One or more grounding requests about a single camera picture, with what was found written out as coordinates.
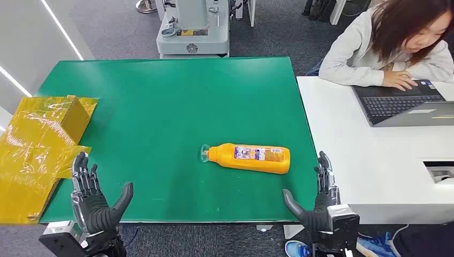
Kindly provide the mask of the person's right hand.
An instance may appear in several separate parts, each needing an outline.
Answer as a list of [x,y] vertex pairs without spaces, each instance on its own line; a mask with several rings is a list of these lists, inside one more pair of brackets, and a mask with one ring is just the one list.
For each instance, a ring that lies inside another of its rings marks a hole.
[[412,80],[411,74],[407,71],[384,71],[382,81],[383,87],[392,87],[401,91],[407,91],[417,85],[418,84]]

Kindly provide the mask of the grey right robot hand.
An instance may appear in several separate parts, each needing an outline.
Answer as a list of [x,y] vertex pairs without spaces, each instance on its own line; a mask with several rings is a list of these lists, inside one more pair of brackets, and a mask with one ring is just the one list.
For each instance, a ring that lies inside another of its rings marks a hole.
[[317,195],[313,210],[305,210],[293,198],[288,189],[282,190],[283,202],[299,222],[311,231],[332,231],[332,221],[328,207],[340,203],[339,189],[335,183],[331,161],[325,152],[320,151],[318,165],[314,167],[317,178]]

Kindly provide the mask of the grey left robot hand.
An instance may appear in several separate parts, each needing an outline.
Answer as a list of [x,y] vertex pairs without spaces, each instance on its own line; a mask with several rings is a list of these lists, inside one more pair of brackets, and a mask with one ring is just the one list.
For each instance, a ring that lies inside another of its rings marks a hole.
[[126,183],[120,197],[109,206],[97,176],[97,164],[88,168],[88,155],[80,152],[72,163],[70,194],[73,214],[85,234],[114,230],[133,198],[133,183]]

